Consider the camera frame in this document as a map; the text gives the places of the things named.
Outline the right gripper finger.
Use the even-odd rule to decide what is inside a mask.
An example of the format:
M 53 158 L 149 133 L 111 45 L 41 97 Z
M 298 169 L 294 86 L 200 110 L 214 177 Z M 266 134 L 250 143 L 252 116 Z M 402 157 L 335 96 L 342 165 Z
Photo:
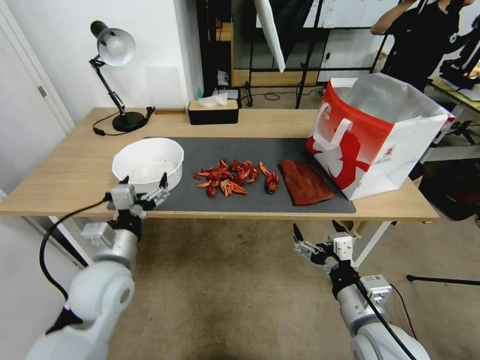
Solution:
M 327 237 L 329 243 L 352 243 L 352 236 L 348 233 L 343 224 L 336 220 L 332 220 L 331 223 L 334 232 Z
M 296 223 L 293 223 L 293 246 L 294 250 L 304 257 L 317 256 L 324 250 L 314 244 L 305 241 Z

